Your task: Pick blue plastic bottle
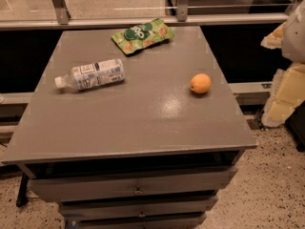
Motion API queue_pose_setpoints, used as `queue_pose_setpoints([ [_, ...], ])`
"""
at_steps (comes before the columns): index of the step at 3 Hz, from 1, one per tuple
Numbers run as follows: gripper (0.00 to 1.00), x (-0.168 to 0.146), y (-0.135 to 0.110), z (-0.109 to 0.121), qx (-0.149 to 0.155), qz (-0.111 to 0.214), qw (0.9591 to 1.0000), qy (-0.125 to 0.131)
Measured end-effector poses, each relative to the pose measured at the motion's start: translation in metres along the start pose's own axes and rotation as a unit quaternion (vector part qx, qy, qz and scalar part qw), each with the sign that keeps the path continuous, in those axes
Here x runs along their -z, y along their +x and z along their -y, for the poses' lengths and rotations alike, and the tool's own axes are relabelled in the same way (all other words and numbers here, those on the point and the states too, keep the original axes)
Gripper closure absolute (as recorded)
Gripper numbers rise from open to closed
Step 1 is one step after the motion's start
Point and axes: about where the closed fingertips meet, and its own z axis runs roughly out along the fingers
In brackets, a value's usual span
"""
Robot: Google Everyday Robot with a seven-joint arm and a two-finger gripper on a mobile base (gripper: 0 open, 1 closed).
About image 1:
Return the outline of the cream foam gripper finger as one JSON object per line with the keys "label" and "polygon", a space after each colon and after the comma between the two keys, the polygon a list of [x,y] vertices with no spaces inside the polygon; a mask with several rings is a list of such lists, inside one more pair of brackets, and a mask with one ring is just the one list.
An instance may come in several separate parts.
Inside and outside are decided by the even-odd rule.
{"label": "cream foam gripper finger", "polygon": [[280,49],[285,25],[286,23],[280,24],[273,32],[263,38],[260,45],[270,50]]}
{"label": "cream foam gripper finger", "polygon": [[305,64],[292,63],[286,71],[278,69],[263,109],[262,124],[271,128],[282,125],[304,101]]}

